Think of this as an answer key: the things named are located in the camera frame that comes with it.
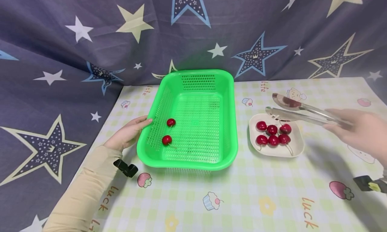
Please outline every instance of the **navy star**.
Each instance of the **navy star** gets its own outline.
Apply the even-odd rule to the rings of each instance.
[[[44,167],[61,184],[63,157],[86,145],[66,140],[61,115],[56,118],[47,135],[13,128],[1,128],[20,140],[20,142],[31,150],[32,154],[2,181],[0,186],[25,176],[41,167]]]
[[[211,28],[203,0],[172,0],[171,25],[173,25],[186,10],[193,12],[194,15]]]
[[[265,32],[259,37],[250,50],[244,51],[232,57],[243,61],[235,78],[241,76],[250,69],[254,69],[263,76],[266,76],[265,60],[287,46],[264,47],[264,37]]]
[[[109,87],[113,81],[123,81],[114,74],[123,72],[125,69],[119,71],[108,71],[104,68],[98,67],[96,65],[87,62],[87,68],[90,71],[90,76],[82,82],[98,82],[102,81],[102,93],[105,95],[107,87]]]
[[[315,71],[309,79],[318,77],[324,73],[328,73],[333,77],[340,77],[341,69],[343,69],[343,65],[347,64],[350,61],[353,61],[356,58],[361,57],[362,55],[373,51],[373,49],[348,54],[349,46],[351,45],[355,34],[353,34],[335,53],[331,56],[317,58],[310,60],[310,63],[318,66],[318,70]]]

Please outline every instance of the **table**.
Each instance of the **table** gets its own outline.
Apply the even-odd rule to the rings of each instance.
[[[146,115],[157,89],[124,87],[91,150]],[[371,156],[303,121],[297,123],[306,147],[299,157],[263,156],[253,149],[249,120],[266,106],[277,107],[273,92],[321,109],[354,108],[387,118],[386,105],[361,77],[235,82],[239,151],[234,163],[213,172],[151,168],[135,155],[135,146],[127,148],[123,160],[139,171],[132,179],[117,174],[90,231],[387,230],[386,194],[362,192],[352,180],[381,177],[383,168]]]

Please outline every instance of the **hand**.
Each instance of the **hand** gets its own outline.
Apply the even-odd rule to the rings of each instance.
[[[147,116],[142,116],[128,122],[124,127],[120,128],[104,146],[113,150],[122,151],[137,142],[140,133],[144,127],[152,122],[152,119],[146,119]]]
[[[353,128],[345,130],[338,125],[325,124],[344,143],[372,155],[387,167],[387,122],[378,115],[356,109],[327,109],[328,112],[352,122]]]

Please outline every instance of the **fabric backdrop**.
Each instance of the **fabric backdrop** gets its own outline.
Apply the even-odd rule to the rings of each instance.
[[[0,0],[0,231],[40,231],[123,85],[361,76],[386,102],[386,20],[385,0]]]

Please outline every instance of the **stainless steel tongs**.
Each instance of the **stainless steel tongs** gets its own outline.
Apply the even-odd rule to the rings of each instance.
[[[328,123],[337,123],[338,125],[349,129],[353,126],[351,122],[343,120],[339,117],[336,117],[332,113],[318,109],[311,105],[303,104],[296,100],[285,97],[284,95],[273,93],[273,100],[276,104],[284,109],[276,109],[271,107],[266,107],[266,113],[270,115],[275,120],[280,120],[283,122],[290,122],[295,120],[304,120],[306,122],[314,123],[317,125],[324,125]],[[296,113],[292,111],[306,110],[311,113],[318,115],[318,118],[308,116],[301,113]]]

